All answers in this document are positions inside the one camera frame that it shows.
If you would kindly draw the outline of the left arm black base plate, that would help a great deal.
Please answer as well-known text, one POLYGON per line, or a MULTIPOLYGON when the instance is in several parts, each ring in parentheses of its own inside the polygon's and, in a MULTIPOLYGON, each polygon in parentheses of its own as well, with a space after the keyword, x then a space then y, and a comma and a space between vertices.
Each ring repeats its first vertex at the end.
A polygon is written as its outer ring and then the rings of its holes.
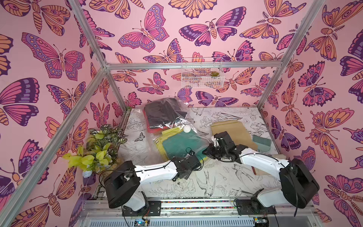
POLYGON ((138 211, 134 211, 127 206, 123 206, 122 210, 123 210, 123 216, 126 217, 160 216, 161 201, 148 201, 146 205, 138 211))

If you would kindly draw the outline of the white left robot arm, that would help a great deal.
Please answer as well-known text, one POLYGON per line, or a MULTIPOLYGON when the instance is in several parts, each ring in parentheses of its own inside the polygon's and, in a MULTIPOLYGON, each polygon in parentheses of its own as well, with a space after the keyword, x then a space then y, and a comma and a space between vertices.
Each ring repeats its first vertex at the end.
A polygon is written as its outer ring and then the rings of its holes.
POLYGON ((141 186, 156 181, 188 179, 192 172, 203 168, 204 161, 194 152, 185 158, 173 157, 171 160, 149 166, 134 165, 132 161, 122 163, 103 180, 108 206, 116 209, 122 206, 134 212, 148 209, 148 201, 141 186))

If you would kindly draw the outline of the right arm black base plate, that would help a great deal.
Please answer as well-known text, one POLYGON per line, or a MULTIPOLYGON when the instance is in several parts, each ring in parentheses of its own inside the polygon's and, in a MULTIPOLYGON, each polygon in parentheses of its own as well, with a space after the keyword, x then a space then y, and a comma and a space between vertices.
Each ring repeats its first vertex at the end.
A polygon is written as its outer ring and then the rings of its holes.
POLYGON ((237 208, 239 215, 269 215, 276 214, 276 209, 272 206, 264 207, 257 200, 252 199, 235 199, 234 206, 237 208))

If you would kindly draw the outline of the beige trousers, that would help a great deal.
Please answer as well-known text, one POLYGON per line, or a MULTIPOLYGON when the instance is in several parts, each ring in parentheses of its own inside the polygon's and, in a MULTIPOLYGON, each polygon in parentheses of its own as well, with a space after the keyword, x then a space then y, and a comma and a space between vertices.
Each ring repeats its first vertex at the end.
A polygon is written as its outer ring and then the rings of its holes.
POLYGON ((216 122, 212 124, 210 128, 213 135, 226 131, 236 145, 242 144, 255 151, 258 150, 258 145, 252 141, 251 135, 242 122, 237 120, 216 122))

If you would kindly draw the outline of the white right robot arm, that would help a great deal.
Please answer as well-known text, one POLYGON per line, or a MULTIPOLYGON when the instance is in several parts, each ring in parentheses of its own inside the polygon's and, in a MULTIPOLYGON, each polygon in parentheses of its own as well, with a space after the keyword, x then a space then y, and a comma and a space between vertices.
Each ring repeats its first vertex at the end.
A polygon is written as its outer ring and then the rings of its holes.
POLYGON ((287 203, 297 209, 304 209, 320 189, 301 160, 278 159, 248 146, 236 145, 225 131, 215 134, 212 143, 202 153, 211 159, 248 165, 279 178, 280 186, 260 189, 251 197, 251 207, 255 213, 263 208, 287 203))

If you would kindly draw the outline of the clear plastic vacuum bag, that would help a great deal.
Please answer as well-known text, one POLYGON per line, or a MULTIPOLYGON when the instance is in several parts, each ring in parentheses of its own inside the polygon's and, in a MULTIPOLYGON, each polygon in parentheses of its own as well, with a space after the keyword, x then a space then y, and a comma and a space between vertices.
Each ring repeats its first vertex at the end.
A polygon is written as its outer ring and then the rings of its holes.
POLYGON ((137 110, 145 122, 148 146, 163 161, 185 158, 192 151, 200 163, 210 160, 202 151, 211 143, 211 136, 197 128, 191 112, 175 97, 154 100, 137 110))

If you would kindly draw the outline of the green trousers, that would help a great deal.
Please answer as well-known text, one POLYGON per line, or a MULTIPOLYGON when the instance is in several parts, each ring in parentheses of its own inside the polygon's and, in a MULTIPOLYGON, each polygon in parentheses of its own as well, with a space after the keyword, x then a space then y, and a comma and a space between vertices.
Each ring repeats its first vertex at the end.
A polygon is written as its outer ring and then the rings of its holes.
POLYGON ((173 157, 184 158, 193 151, 199 160, 206 160, 208 157, 202 153, 209 145, 208 140, 197 135, 195 131, 184 132, 168 137, 162 142, 168 159, 173 157))

